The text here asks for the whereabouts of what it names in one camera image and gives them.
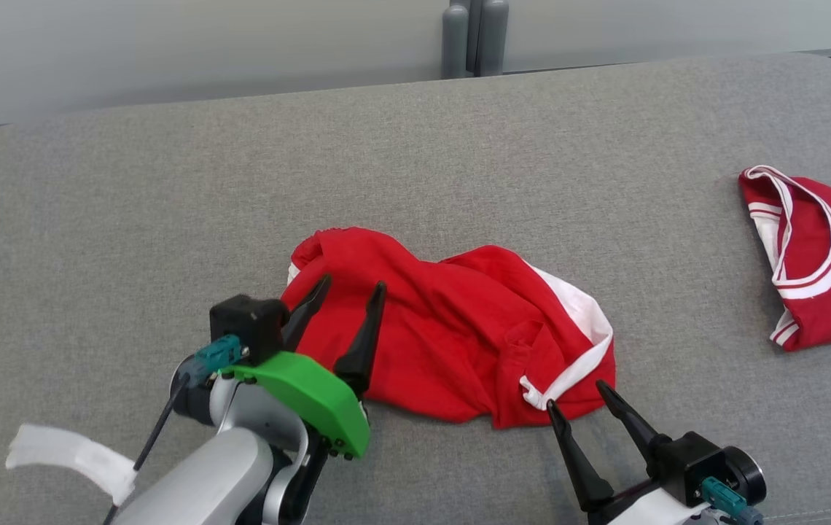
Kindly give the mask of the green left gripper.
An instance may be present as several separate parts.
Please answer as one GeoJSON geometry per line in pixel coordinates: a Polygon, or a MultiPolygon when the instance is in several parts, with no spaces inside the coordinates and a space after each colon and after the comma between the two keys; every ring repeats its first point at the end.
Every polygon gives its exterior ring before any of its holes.
{"type": "MultiPolygon", "coordinates": [[[[290,312],[283,327],[286,351],[298,349],[331,285],[332,277],[326,273],[290,312]]],[[[309,356],[292,352],[280,352],[258,366],[231,365],[222,369],[222,375],[232,375],[244,383],[255,380],[256,385],[331,440],[338,454],[362,458],[371,441],[371,426],[358,398],[363,398],[371,386],[385,303],[386,283],[379,281],[348,351],[336,359],[335,375],[309,356]]]]}

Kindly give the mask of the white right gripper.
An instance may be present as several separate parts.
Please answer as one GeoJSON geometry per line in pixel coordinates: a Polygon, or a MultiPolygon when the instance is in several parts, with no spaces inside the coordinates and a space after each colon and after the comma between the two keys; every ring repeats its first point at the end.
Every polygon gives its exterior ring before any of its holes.
{"type": "MultiPolygon", "coordinates": [[[[609,412],[622,422],[645,461],[656,460],[656,449],[671,439],[652,425],[605,380],[596,388],[609,412]]],[[[564,459],[566,471],[588,524],[711,524],[710,504],[686,506],[653,481],[645,481],[615,494],[611,484],[596,472],[582,451],[558,404],[549,400],[546,412],[564,459]]]]}

